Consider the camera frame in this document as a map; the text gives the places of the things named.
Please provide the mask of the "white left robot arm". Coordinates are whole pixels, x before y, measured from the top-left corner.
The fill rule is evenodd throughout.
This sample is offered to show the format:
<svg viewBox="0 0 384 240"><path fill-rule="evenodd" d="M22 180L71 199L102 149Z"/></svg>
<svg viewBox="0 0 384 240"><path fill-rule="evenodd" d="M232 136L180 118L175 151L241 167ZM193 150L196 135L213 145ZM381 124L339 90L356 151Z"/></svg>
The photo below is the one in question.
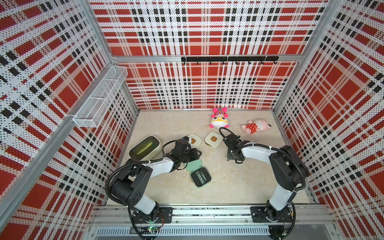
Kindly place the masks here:
<svg viewBox="0 0 384 240"><path fill-rule="evenodd" d="M154 223L161 216L159 204L145 195L150 179L178 170L181 164L199 160L202 155L200 150L192 148L188 137L164 144L161 151L159 159L129 159L112 172L105 183L110 200L126 206L129 211L141 213L149 223Z"/></svg>

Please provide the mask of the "cream nail kit case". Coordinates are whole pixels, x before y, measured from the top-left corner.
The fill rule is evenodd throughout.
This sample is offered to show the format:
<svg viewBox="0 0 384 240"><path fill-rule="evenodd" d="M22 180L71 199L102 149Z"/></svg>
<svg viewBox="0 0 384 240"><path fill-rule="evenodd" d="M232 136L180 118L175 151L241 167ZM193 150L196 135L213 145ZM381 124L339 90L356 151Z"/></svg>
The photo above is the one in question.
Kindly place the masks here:
<svg viewBox="0 0 384 240"><path fill-rule="evenodd" d="M188 138L189 138L189 143L190 143L192 148L199 148L200 147L200 145L202 143L202 139L199 136L197 136L196 134L189 134Z"/></svg>
<svg viewBox="0 0 384 240"><path fill-rule="evenodd" d="M222 142L223 137L216 132L210 132L205 138L205 144L212 148L217 148Z"/></svg>

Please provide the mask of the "green nail kit case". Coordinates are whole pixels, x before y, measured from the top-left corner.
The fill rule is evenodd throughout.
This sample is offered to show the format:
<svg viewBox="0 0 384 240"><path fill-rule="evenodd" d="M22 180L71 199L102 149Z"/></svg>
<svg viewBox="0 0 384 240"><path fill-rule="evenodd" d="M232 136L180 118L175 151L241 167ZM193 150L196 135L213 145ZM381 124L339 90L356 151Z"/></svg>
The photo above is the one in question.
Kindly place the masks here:
<svg viewBox="0 0 384 240"><path fill-rule="evenodd" d="M203 166L201 160L189 162L186 169L190 172L191 180L197 188L202 188L212 181L210 172Z"/></svg>

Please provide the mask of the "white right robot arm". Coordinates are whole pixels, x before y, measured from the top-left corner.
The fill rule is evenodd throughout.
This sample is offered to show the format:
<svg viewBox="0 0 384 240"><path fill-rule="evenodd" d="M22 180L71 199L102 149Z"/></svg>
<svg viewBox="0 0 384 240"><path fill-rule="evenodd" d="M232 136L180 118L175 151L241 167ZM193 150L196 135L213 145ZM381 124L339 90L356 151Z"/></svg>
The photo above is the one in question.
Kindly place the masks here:
<svg viewBox="0 0 384 240"><path fill-rule="evenodd" d="M222 130L228 131L229 134L224 136ZM297 193L306 188L309 175L308 168L293 148L287 145L275 148L243 141L240 136L226 128L220 128L219 132L228 148L228 160L241 164L249 158L270 164L272 167L277 186L260 218L275 223L289 214L289 205L293 204Z"/></svg>

